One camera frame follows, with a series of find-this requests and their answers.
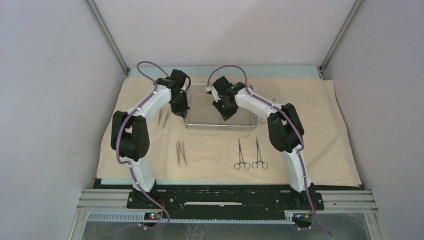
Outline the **beige wrapping cloth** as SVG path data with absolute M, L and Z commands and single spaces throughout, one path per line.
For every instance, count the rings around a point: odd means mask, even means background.
M 348 131 L 337 104 L 334 83 L 319 78 L 249 77 L 248 83 L 263 98 L 295 106 L 304 128 L 303 160 L 316 185 L 357 187 L 362 182 L 355 165 Z M 281 184 L 290 182 L 289 167 L 270 143 L 268 128 L 259 124 L 251 131 L 187 129 L 184 119 L 170 114 L 168 107 L 148 124 L 150 146 L 147 160 L 158 183 L 168 184 Z M 267 169 L 234 169 L 239 161 L 238 138 L 244 161 L 257 159 L 256 137 Z M 179 141 L 180 166 L 176 141 Z M 186 162 L 181 153 L 184 142 Z

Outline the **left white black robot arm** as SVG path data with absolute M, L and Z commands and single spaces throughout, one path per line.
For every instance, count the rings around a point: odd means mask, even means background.
M 186 118 L 190 109 L 187 97 L 190 84 L 186 73 L 174 69 L 170 76 L 155 80 L 152 90 L 134 107 L 118 110 L 112 116 L 111 148 L 120 164 L 128 164 L 133 187 L 141 192 L 138 201 L 145 208 L 153 208 L 158 202 L 158 194 L 151 190 L 156 181 L 147 160 L 148 122 L 167 104 L 174 115 Z

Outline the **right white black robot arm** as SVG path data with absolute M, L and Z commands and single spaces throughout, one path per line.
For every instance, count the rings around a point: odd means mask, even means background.
M 205 89 L 213 96 L 212 104 L 224 121 L 243 108 L 267 123 L 269 141 L 281 152 L 289 168 L 289 185 L 295 191 L 290 196 L 291 204 L 297 209 L 308 206 L 311 196 L 307 190 L 312 181 L 303 160 L 305 131 L 294 105 L 274 103 L 258 95 L 246 84 L 230 83 L 224 76 L 213 84 L 207 84 Z

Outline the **metal mesh instrument tray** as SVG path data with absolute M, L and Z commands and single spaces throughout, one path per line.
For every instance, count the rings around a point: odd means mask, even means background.
M 230 119 L 224 120 L 213 106 L 213 97 L 206 92 L 205 83 L 195 83 L 187 91 L 188 110 L 183 120 L 189 130 L 252 131 L 259 121 L 255 114 L 239 108 Z

